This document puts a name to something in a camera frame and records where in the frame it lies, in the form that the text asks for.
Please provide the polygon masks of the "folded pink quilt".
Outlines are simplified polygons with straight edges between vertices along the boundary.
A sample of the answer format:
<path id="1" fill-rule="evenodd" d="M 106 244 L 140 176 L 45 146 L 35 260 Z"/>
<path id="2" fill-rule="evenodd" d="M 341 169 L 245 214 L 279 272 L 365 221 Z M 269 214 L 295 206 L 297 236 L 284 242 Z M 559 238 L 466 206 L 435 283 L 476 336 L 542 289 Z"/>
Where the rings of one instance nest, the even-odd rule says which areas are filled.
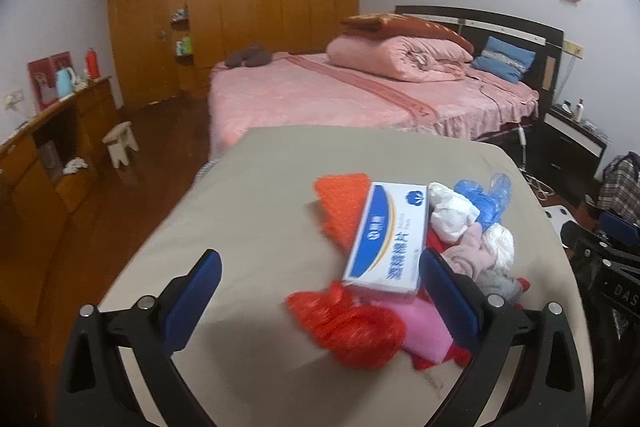
<path id="1" fill-rule="evenodd" d="M 449 40 L 404 36 L 341 36 L 328 44 L 326 55 L 334 66 L 412 83 L 461 80 L 473 61 L 468 51 Z"/>

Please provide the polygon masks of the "red knitted garment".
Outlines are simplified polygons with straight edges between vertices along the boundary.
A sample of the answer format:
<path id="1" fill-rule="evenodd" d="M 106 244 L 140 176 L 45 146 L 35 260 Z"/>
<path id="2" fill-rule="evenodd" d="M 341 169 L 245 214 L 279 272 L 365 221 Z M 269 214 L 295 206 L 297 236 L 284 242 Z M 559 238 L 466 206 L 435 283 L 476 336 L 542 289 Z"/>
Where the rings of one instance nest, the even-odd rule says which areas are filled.
<path id="1" fill-rule="evenodd" d="M 426 246 L 433 247 L 439 254 L 442 254 L 445 251 L 445 243 L 437 237 L 436 233 L 432 229 L 428 229 L 427 231 Z M 529 281 L 524 279 L 524 277 L 518 277 L 517 280 L 521 282 L 524 288 L 524 293 L 526 293 L 526 291 L 528 291 L 530 287 Z M 449 360 L 454 360 L 457 366 L 465 367 L 471 360 L 471 353 L 457 347 L 454 343 L 450 343 L 449 350 L 447 351 L 445 358 L 443 358 L 440 362 L 432 362 L 431 360 L 427 360 L 426 358 L 422 357 L 422 355 L 417 355 L 413 351 L 410 351 L 410 355 L 413 368 L 416 371 L 426 371 L 433 366 L 442 364 Z"/>

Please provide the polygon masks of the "blue plastic shoe cover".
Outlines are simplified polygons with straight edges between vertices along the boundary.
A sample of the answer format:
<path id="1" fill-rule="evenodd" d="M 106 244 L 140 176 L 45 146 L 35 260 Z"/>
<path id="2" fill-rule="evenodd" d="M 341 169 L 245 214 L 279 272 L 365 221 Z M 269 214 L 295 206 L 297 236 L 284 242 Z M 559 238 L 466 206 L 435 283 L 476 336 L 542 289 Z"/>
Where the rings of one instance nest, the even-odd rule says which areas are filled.
<path id="1" fill-rule="evenodd" d="M 469 199 L 480 214 L 476 221 L 484 231 L 491 225 L 501 222 L 503 213 L 508 209 L 512 197 L 512 182 L 505 173 L 492 176 L 488 189 L 472 180 L 460 180 L 454 191 Z"/>

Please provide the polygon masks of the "red framed picture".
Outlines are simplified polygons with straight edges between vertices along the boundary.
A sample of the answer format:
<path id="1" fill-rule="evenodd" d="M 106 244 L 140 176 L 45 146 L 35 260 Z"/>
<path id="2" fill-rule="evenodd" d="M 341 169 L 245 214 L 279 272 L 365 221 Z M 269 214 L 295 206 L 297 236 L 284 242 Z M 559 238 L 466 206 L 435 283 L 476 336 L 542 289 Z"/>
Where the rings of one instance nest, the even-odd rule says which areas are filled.
<path id="1" fill-rule="evenodd" d="M 55 88 L 55 74 L 63 67 L 73 68 L 72 57 L 68 51 L 40 58 L 27 64 L 37 113 L 43 112 L 46 108 L 60 101 Z"/>

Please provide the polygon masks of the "white blue cotton pad box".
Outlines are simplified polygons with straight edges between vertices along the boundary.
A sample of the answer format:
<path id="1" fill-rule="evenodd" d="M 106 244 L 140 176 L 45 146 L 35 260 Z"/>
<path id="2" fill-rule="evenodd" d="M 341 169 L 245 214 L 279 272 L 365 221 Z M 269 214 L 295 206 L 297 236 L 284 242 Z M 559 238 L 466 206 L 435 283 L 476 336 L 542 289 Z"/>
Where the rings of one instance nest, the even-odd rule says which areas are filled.
<path id="1" fill-rule="evenodd" d="M 372 299 L 416 297 L 429 212 L 425 185 L 374 182 L 342 282 Z"/>

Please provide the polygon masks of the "grey sock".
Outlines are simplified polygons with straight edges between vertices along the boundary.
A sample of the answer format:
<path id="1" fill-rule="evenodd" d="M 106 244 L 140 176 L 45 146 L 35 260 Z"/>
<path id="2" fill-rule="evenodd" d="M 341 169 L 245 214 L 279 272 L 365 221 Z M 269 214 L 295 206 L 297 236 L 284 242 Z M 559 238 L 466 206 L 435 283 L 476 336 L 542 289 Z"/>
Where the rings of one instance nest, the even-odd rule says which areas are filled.
<path id="1" fill-rule="evenodd" d="M 485 296 L 498 295 L 508 303 L 517 303 L 524 293 L 520 281 L 501 271 L 483 270 L 475 283 Z"/>

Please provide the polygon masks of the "orange knitted cloth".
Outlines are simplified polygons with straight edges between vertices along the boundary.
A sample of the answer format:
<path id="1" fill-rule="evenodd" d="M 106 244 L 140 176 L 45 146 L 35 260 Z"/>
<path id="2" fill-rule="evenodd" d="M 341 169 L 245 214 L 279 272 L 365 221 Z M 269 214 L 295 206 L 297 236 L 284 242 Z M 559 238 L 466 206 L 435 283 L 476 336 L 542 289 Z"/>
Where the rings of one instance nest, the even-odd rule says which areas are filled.
<path id="1" fill-rule="evenodd" d="M 354 246 L 371 179 L 365 173 L 331 174 L 314 182 L 322 217 L 322 230 L 348 255 Z"/>

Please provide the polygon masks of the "folded red brown blanket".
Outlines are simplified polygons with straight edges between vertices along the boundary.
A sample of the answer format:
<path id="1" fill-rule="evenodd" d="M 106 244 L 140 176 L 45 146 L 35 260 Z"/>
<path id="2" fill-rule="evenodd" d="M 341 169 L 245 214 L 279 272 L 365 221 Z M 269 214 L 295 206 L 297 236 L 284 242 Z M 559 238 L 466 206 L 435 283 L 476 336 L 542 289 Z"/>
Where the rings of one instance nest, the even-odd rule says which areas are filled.
<path id="1" fill-rule="evenodd" d="M 474 46 L 452 29 L 420 17 L 395 13 L 372 13 L 345 17 L 341 20 L 343 34 L 386 40 L 393 37 L 416 37 L 447 40 L 457 43 L 469 54 Z"/>

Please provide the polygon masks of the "light blue kettle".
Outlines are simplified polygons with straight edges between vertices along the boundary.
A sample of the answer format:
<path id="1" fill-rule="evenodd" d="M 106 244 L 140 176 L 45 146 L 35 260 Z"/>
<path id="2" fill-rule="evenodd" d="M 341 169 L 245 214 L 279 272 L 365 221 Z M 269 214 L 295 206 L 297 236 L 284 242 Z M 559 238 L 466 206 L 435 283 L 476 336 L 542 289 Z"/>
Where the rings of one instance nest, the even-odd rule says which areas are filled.
<path id="1" fill-rule="evenodd" d="M 75 72 L 71 67 L 63 67 L 55 74 L 55 88 L 58 98 L 64 100 L 74 94 Z"/>

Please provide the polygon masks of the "white tissue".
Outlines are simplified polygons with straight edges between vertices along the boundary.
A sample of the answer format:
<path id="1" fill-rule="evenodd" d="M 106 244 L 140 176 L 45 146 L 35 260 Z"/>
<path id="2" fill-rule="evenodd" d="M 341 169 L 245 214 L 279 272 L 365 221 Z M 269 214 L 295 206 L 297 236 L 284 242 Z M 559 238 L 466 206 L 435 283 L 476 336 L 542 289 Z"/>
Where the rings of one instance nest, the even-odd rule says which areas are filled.
<path id="1" fill-rule="evenodd" d="M 449 245 L 457 243 L 480 217 L 480 210 L 469 199 L 438 182 L 428 184 L 428 200 L 431 228 L 441 241 Z"/>

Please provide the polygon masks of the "black bed headboard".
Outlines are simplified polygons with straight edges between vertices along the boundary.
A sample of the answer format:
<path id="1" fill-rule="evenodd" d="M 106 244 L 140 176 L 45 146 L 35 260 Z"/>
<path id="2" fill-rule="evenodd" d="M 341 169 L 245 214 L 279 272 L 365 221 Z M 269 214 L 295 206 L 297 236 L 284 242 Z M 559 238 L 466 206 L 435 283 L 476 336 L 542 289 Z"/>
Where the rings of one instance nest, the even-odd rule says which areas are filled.
<path id="1" fill-rule="evenodd" d="M 539 93 L 539 113 L 546 113 L 551 107 L 560 70 L 562 30 L 511 15 L 453 6 L 396 5 L 395 13 L 449 27 L 472 43 L 475 55 L 482 52 L 489 37 L 533 51 L 535 60 L 523 82 Z"/>

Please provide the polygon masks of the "red mesh bag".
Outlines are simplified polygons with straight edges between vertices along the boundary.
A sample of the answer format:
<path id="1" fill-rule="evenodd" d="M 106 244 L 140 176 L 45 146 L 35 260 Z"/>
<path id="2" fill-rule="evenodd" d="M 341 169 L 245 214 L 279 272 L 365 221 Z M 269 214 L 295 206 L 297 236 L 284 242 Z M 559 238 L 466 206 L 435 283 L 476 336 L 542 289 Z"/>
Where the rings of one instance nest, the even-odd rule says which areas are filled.
<path id="1" fill-rule="evenodd" d="M 296 291 L 285 303 L 320 348 L 352 369 L 380 369 L 406 338 L 406 325 L 394 311 L 360 303 L 340 281 L 325 291 Z"/>

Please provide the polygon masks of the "pink mesh bag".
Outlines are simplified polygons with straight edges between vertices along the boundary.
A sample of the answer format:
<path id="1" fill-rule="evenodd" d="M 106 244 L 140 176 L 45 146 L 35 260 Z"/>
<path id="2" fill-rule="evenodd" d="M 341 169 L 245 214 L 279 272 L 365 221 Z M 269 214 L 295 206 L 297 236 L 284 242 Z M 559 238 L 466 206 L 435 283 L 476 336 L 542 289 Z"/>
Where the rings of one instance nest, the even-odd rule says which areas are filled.
<path id="1" fill-rule="evenodd" d="M 416 298 L 410 303 L 391 301 L 380 306 L 393 311 L 405 325 L 402 347 L 406 351 L 434 364 L 446 359 L 454 340 L 433 303 Z"/>

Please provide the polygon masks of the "red thermos bottle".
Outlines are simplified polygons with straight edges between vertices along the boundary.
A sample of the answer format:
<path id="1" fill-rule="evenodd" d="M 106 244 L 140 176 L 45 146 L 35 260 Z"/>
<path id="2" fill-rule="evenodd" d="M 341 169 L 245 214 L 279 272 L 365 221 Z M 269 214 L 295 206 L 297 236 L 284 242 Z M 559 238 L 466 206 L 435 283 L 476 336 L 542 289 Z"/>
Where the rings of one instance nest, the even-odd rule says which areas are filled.
<path id="1" fill-rule="evenodd" d="M 101 77 L 100 66 L 98 62 L 98 54 L 93 48 L 88 49 L 86 56 L 86 72 L 87 77 L 90 79 L 98 79 Z"/>

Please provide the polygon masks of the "wooden sideboard cabinet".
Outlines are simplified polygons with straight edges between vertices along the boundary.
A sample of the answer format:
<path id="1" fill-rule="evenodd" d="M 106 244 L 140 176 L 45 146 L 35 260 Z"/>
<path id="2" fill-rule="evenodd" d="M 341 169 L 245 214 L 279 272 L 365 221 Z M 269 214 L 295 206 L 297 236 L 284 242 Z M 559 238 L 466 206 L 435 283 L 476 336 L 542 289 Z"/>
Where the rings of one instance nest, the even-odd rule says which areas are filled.
<path id="1" fill-rule="evenodd" d="M 118 123 L 103 77 L 1 145 L 1 316 L 24 332 L 37 327 L 58 243 L 105 166 L 102 138 Z M 64 176 L 75 157 L 89 168 Z"/>

